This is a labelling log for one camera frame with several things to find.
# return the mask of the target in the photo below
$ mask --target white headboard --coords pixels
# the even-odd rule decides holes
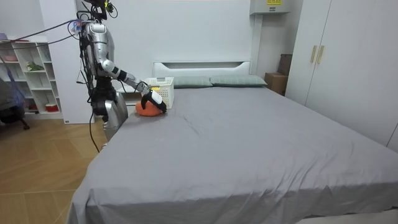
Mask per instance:
[[[245,62],[154,62],[152,76],[186,77],[214,75],[249,75],[250,61]]]

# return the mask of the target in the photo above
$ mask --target gray bed sheet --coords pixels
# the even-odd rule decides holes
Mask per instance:
[[[205,88],[130,116],[67,223],[295,223],[396,205],[396,152],[268,89]]]

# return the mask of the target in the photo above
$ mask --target silver robot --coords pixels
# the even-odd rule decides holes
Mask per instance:
[[[150,89],[150,87],[134,75],[121,70],[113,63],[114,43],[109,30],[102,20],[107,19],[107,12],[112,13],[114,8],[109,0],[85,0],[91,4],[91,10],[78,11],[89,14],[87,21],[81,22],[80,58],[84,65],[86,85],[90,95],[93,113],[102,116],[103,128],[106,138],[110,140],[128,117],[127,106],[123,96],[117,93],[112,86],[111,80],[119,80],[132,86],[136,91],[142,93],[142,107],[150,101],[163,113],[166,112],[166,104],[162,97]]]

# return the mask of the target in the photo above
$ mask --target wall-mounted box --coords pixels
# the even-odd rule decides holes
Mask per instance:
[[[250,0],[250,15],[285,14],[293,0]]]

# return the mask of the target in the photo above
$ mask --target white basket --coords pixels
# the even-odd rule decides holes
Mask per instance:
[[[159,89],[154,88],[154,90],[163,98],[163,102],[167,105],[167,109],[171,109],[174,101],[174,78],[147,78],[145,82],[151,87],[159,87]]]

